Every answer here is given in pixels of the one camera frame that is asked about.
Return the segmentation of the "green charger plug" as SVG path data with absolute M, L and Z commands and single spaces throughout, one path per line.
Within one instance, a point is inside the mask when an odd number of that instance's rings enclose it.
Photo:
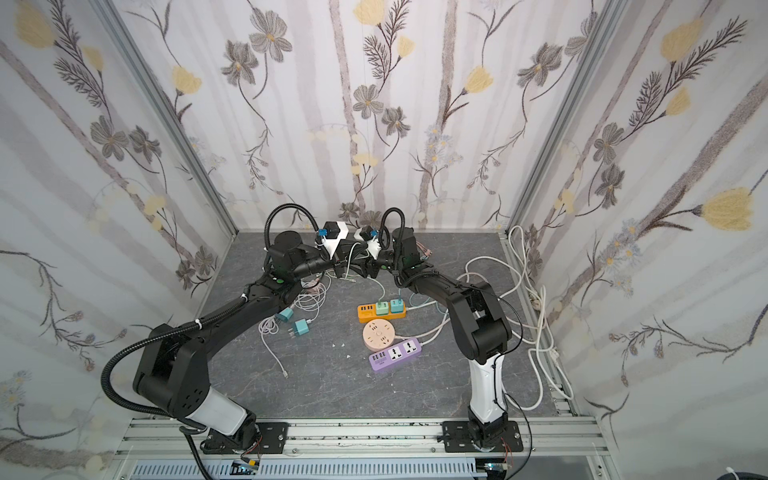
M 377 317 L 384 317 L 390 313 L 389 303 L 380 301 L 375 304 L 375 314 Z

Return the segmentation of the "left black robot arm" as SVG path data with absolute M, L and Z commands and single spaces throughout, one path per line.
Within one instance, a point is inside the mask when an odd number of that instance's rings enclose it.
M 372 226 L 361 228 L 352 239 L 344 222 L 310 224 L 315 232 L 312 245 L 292 230 L 272 238 L 266 226 L 262 275 L 226 305 L 179 327 L 161 325 L 148 338 L 116 353 L 101 373 L 104 394 L 124 409 L 180 421 L 187 436 L 209 431 L 229 450 L 254 450 L 262 437 L 256 416 L 212 386 L 210 360 L 251 327 L 290 306 L 303 291 L 305 278 L 338 268 L 380 236 L 379 228 Z M 135 352 L 142 357 L 133 389 L 144 404 L 123 397 L 112 383 L 115 367 Z

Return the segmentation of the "round pink power socket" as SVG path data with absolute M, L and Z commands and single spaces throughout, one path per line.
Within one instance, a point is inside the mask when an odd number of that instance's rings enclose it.
M 393 345 L 396 339 L 394 326 L 386 319 L 373 319 L 364 325 L 362 339 L 364 345 L 372 352 L 385 350 Z

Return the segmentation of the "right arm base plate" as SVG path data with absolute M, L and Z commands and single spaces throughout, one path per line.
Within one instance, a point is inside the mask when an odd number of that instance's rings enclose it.
M 524 450 L 519 426 L 514 421 L 488 428 L 469 420 L 444 421 L 438 439 L 446 453 L 519 453 Z

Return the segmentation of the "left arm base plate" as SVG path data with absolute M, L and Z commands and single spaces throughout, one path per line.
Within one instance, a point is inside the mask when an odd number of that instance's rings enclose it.
M 288 422 L 257 422 L 244 424 L 233 436 L 211 430 L 200 443 L 204 454 L 250 455 L 283 453 L 288 438 Z

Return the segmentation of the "teal charger plug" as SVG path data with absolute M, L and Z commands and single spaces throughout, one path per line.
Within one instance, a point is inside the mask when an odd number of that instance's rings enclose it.
M 399 315 L 405 312 L 405 303 L 401 298 L 392 299 L 389 303 L 390 313 Z
M 291 337 L 303 336 L 310 330 L 309 322 L 306 319 L 300 319 L 293 323 L 290 328 L 289 334 Z
M 274 319 L 279 322 L 287 323 L 294 315 L 294 310 L 290 307 L 282 309 L 280 312 L 274 315 Z

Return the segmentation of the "orange power strip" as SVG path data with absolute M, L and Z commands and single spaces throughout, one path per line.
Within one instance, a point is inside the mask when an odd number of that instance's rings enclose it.
M 397 320 L 406 316 L 407 309 L 402 299 L 380 301 L 372 304 L 360 305 L 357 308 L 357 317 L 360 323 L 368 323 L 375 319 Z

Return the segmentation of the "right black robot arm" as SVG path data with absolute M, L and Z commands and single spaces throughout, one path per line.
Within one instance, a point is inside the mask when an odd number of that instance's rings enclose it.
M 360 257 L 356 247 L 350 249 L 351 262 L 362 276 L 373 278 L 386 270 L 399 288 L 427 296 L 447 310 L 456 345 L 469 362 L 469 435 L 477 449 L 491 449 L 502 441 L 509 423 L 502 373 L 504 358 L 514 347 L 504 300 L 484 281 L 472 284 L 440 273 L 421 258 L 410 227 L 389 232 L 385 224 L 377 230 L 365 226 L 354 238 L 368 250 Z

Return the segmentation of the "purple power strip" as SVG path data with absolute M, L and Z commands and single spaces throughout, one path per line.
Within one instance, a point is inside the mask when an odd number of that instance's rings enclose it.
M 422 344 L 416 338 L 409 338 L 387 349 L 369 356 L 369 363 L 374 372 L 383 372 L 416 358 L 422 353 Z

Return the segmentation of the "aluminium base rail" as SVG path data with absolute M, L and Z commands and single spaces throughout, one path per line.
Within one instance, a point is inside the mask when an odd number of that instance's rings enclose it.
M 245 455 L 197 437 L 221 479 L 617 479 L 607 439 L 591 417 L 517 418 L 494 448 L 477 449 L 463 419 L 269 420 Z

